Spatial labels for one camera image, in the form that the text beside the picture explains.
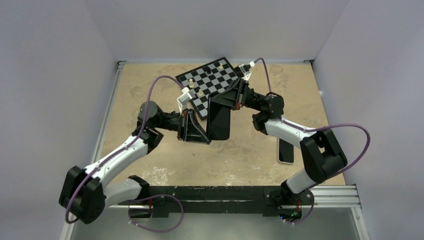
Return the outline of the black smartphone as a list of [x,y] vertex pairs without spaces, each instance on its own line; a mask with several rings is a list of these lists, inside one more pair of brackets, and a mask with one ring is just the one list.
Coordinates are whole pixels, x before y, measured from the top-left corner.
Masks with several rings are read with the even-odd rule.
[[231,109],[216,102],[210,102],[206,133],[211,141],[225,141],[230,138]]

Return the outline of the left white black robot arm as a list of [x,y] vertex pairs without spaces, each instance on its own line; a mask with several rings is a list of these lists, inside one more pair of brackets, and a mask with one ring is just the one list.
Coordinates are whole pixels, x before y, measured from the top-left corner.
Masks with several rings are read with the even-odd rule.
[[90,224],[100,216],[106,206],[106,187],[129,165],[159,146],[164,135],[158,129],[176,132],[179,141],[211,143],[209,129],[200,125],[193,109],[164,112],[154,101],[144,102],[136,128],[124,143],[104,158],[84,168],[74,166],[67,172],[59,204],[66,209],[68,224],[78,220]]

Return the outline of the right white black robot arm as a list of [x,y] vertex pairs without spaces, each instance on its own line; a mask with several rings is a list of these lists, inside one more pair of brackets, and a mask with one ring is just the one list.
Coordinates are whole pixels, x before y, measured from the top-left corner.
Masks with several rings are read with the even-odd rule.
[[329,127],[312,129],[283,117],[285,102],[272,91],[263,95],[238,79],[221,93],[208,99],[206,132],[213,141],[230,137],[231,111],[242,107],[256,110],[252,123],[256,131],[277,137],[300,149],[303,169],[281,184],[280,196],[288,204],[300,198],[301,192],[332,178],[347,166],[348,160],[335,134]]

